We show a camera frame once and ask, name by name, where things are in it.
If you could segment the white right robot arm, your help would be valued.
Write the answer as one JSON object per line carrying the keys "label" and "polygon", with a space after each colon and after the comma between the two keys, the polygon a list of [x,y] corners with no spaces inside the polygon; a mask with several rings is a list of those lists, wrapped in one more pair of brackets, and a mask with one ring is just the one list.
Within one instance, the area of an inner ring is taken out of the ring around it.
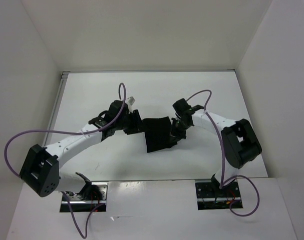
{"label": "white right robot arm", "polygon": [[176,118],[172,120],[170,139],[179,141],[186,138],[190,127],[198,127],[215,134],[222,152],[221,169],[213,175],[216,180],[211,184],[212,193],[221,197],[228,191],[238,171],[253,161],[262,152],[251,123],[246,119],[233,120],[222,117],[204,109],[194,107],[175,107]]}

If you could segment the black skirt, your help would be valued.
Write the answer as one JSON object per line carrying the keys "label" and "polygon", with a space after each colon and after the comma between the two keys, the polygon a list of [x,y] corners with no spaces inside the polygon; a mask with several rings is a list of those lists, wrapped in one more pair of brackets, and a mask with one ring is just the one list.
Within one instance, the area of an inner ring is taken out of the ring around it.
{"label": "black skirt", "polygon": [[177,141],[170,136],[170,118],[145,118],[142,120],[147,153],[169,149],[177,145]]}

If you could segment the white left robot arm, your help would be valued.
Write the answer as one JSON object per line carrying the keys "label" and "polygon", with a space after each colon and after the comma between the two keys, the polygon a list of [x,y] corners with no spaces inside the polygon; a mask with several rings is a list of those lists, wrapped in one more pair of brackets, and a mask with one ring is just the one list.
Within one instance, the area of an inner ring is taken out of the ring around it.
{"label": "white left robot arm", "polygon": [[32,146],[20,171],[20,178],[40,197],[54,191],[73,192],[80,200],[91,195],[91,181],[83,174],[61,173],[61,167],[87,148],[111,137],[115,131],[136,134],[142,131],[138,110],[123,109],[115,122],[109,124],[111,113],[97,116],[89,121],[76,135],[42,147]]}

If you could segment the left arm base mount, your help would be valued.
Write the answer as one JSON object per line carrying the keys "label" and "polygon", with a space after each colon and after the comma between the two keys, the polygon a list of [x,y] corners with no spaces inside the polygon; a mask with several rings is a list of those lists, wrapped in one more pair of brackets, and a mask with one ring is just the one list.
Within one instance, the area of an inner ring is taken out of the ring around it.
{"label": "left arm base mount", "polygon": [[108,183],[94,181],[91,184],[87,193],[65,192],[74,213],[106,212]]}

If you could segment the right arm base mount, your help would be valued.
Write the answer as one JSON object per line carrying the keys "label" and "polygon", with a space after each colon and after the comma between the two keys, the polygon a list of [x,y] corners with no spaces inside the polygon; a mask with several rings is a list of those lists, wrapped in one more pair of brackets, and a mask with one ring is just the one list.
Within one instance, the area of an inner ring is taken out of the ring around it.
{"label": "right arm base mount", "polygon": [[196,181],[195,190],[199,211],[229,209],[231,204],[233,209],[243,208],[239,185],[236,181],[224,189],[215,187],[209,179]]}

